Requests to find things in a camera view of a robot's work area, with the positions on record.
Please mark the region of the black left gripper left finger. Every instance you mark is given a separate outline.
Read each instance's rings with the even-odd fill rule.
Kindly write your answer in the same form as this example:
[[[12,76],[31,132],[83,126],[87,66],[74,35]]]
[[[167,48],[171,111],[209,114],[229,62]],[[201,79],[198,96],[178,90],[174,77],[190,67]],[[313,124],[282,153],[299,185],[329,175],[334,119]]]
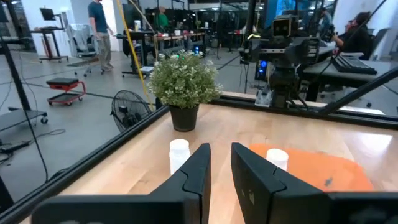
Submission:
[[[149,197],[154,204],[150,208],[147,223],[208,223],[211,197],[210,145],[200,145]]]

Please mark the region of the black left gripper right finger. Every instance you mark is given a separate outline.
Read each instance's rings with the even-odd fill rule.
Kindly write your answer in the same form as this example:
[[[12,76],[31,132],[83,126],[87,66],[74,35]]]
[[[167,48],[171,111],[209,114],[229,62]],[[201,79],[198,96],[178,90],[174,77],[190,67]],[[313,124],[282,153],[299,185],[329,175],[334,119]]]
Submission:
[[[240,143],[231,145],[233,182],[245,223],[328,223],[328,197]]]

